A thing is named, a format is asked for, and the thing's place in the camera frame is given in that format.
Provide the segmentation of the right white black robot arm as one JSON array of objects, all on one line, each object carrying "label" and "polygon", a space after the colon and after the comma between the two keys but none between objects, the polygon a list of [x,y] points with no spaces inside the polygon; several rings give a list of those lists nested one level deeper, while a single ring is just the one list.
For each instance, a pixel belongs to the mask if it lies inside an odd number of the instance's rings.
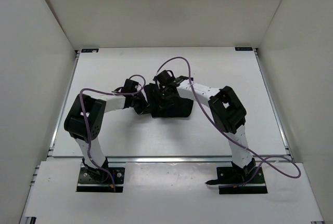
[{"label": "right white black robot arm", "polygon": [[196,101],[200,107],[210,109],[214,127],[227,139],[232,152],[233,176],[238,182],[251,178],[255,168],[253,155],[248,150],[245,134],[246,109],[234,90],[225,86],[222,89],[204,86],[180,76],[154,81],[162,96],[179,96]]}]

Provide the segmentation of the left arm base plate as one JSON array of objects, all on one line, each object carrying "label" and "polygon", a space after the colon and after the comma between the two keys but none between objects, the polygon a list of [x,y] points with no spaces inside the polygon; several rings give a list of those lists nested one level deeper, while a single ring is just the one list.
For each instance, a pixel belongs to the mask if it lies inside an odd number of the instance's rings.
[{"label": "left arm base plate", "polygon": [[90,172],[84,165],[81,165],[76,185],[77,192],[103,192],[122,193],[124,188],[125,167],[109,167],[114,183],[109,175],[102,172],[102,175]]}]

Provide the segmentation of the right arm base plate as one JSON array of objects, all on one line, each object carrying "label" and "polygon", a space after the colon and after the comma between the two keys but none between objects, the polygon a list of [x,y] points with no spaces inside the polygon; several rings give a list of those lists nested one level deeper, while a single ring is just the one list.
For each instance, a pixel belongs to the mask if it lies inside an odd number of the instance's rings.
[{"label": "right arm base plate", "polygon": [[263,169],[259,168],[252,177],[250,174],[244,181],[232,167],[217,167],[217,178],[208,180],[208,187],[217,187],[219,194],[267,194]]}]

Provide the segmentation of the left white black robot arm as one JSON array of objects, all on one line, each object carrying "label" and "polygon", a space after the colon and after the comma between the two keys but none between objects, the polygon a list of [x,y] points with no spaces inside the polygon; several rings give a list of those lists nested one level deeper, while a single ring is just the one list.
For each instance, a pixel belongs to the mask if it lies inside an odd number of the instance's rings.
[{"label": "left white black robot arm", "polygon": [[148,107],[142,93],[127,96],[101,95],[96,98],[86,94],[77,95],[65,119],[64,129],[79,145],[83,164],[94,181],[113,182],[107,158],[98,140],[104,114],[133,108],[136,114],[141,115],[149,113]]}]

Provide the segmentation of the black skirt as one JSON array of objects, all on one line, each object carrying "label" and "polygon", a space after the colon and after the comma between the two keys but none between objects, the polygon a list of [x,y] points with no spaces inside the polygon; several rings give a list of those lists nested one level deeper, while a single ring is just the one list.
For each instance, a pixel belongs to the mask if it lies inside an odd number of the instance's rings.
[{"label": "black skirt", "polygon": [[191,99],[181,98],[179,107],[169,108],[166,110],[158,110],[158,86],[156,84],[148,84],[144,87],[148,104],[151,107],[151,116],[154,118],[174,118],[189,117],[191,115],[194,101]]}]

